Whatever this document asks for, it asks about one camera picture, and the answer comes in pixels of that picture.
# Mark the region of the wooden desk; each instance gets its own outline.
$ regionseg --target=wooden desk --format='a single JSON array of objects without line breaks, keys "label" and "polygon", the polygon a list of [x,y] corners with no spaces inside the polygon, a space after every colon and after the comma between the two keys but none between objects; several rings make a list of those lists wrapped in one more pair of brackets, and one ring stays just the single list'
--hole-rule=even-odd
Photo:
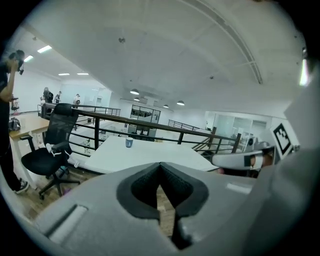
[{"label": "wooden desk", "polygon": [[19,140],[22,136],[26,136],[31,134],[32,137],[34,138],[36,144],[38,143],[38,138],[36,134],[43,133],[48,129],[49,126],[49,120],[43,119],[41,117],[38,117],[36,114],[23,114],[23,115],[18,115],[15,116],[20,121],[21,129],[18,131],[11,131],[9,133],[10,138],[12,140],[11,145],[13,146],[12,152],[16,154],[16,157],[19,159],[19,164],[20,166],[17,169],[22,170],[26,181],[29,182],[30,186],[33,189],[36,189],[37,186],[35,182],[32,180],[30,177],[29,171],[24,167],[24,165],[21,163],[21,151],[19,148]]}]

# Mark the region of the table leg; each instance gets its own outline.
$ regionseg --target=table leg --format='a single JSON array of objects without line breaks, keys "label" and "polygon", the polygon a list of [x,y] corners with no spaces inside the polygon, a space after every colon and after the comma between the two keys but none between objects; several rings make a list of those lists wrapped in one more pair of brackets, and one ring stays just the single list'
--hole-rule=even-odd
[{"label": "table leg", "polygon": [[29,171],[27,170],[27,168],[24,167],[24,165],[21,163],[21,151],[20,151],[20,148],[19,148],[19,144],[18,144],[18,140],[13,140],[13,151],[12,153],[13,154],[16,154],[17,156],[17,159],[18,161],[16,163],[18,163],[20,166],[18,167],[18,170],[22,170],[23,171],[23,174],[25,175],[26,177],[26,181],[29,183],[29,185],[34,189],[36,190],[37,189],[37,186],[36,186],[36,183],[33,181],[33,179],[31,178],[30,176],[30,173]]},{"label": "table leg", "polygon": [[38,150],[39,149],[39,144],[40,144],[39,143],[39,139],[38,139],[38,134],[31,132],[31,136],[33,137],[33,140],[34,140],[34,143],[33,143],[34,149]]}]

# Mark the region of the person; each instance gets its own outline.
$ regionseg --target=person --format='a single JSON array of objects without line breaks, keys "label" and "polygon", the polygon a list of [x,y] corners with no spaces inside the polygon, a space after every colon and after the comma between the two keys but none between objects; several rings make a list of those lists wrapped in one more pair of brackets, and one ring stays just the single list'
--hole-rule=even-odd
[{"label": "person", "polygon": [[52,94],[51,91],[49,91],[48,87],[44,88],[43,98],[45,100],[45,103],[52,103],[52,100],[54,99],[54,95]]},{"label": "person", "polygon": [[79,105],[80,104],[80,95],[77,94],[73,99],[73,104]]},{"label": "person", "polygon": [[61,91],[55,96],[55,103],[58,104],[60,102]]},{"label": "person", "polygon": [[[48,87],[45,87],[43,90],[43,96],[45,103],[52,103],[52,100],[54,99],[54,95],[51,91],[49,91]],[[46,114],[49,115],[51,113],[51,108],[46,109]]]},{"label": "person", "polygon": [[15,75],[19,71],[25,53],[17,50],[0,62],[0,166],[9,187],[17,194],[28,189],[28,182],[18,179],[14,173],[14,161],[9,138],[9,102],[13,96]]}]

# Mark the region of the white desk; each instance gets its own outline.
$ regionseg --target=white desk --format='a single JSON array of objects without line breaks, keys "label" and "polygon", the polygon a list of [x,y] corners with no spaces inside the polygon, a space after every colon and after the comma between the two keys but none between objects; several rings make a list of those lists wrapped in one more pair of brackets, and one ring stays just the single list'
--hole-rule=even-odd
[{"label": "white desk", "polygon": [[183,145],[134,139],[126,147],[126,138],[110,136],[85,162],[89,170],[108,174],[149,163],[171,162],[181,166],[210,171],[212,165],[192,148]]}]

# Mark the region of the desk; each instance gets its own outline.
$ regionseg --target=desk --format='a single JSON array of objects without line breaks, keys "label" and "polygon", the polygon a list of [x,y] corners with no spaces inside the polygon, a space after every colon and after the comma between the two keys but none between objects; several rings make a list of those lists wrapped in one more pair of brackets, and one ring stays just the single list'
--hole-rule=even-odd
[{"label": "desk", "polygon": [[19,169],[23,171],[23,174],[26,177],[26,181],[29,182],[30,186],[33,189],[36,189],[37,186],[35,182],[30,177],[28,170],[21,163],[22,155],[21,155],[18,142],[22,136],[29,135],[30,133],[33,135],[33,138],[35,139],[35,141],[38,142],[37,136],[34,136],[34,135],[45,132],[48,129],[49,121],[41,117],[38,117],[35,114],[18,115],[18,116],[15,116],[15,118],[17,118],[20,121],[20,123],[25,123],[25,126],[22,127],[20,130],[11,131],[9,133],[10,138],[12,139],[12,142],[13,142],[11,143],[11,146],[13,146],[12,153],[16,154],[16,157],[19,159],[18,161],[20,165]]},{"label": "desk", "polygon": [[171,162],[201,171],[218,168],[184,145],[134,139],[132,147],[127,148],[126,138],[117,136],[107,138],[84,166],[89,170],[108,174],[157,162]]}]

